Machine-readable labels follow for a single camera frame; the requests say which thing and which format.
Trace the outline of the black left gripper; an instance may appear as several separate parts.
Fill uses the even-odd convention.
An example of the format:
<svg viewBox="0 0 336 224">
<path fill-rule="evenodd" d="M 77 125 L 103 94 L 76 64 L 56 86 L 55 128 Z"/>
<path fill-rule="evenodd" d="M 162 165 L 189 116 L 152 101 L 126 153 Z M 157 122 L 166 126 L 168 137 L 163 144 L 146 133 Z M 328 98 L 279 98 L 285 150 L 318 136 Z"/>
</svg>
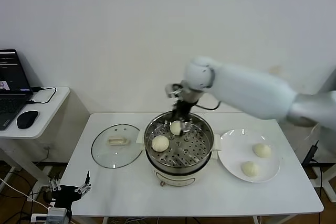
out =
<svg viewBox="0 0 336 224">
<path fill-rule="evenodd" d="M 87 171 L 86 179 L 80 187 L 60 185 L 59 179 L 49 180 L 49 188 L 55 200 L 54 207 L 71 207 L 72 203 L 81 199 L 80 193 L 85 193 L 91 189 L 90 172 Z"/>
</svg>

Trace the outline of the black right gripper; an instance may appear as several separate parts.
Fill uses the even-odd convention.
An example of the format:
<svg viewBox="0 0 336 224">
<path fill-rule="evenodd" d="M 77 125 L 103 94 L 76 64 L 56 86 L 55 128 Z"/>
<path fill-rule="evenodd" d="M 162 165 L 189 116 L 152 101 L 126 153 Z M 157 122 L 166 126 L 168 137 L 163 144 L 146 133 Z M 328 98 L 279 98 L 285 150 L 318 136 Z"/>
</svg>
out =
<svg viewBox="0 0 336 224">
<path fill-rule="evenodd" d="M 166 116 L 167 125 L 171 125 L 175 121 L 180 121 L 180 135 L 189 132 L 192 129 L 192 120 L 189 113 L 193 106 L 194 103 L 177 99 L 176 103 L 173 105 L 172 114 Z"/>
</svg>

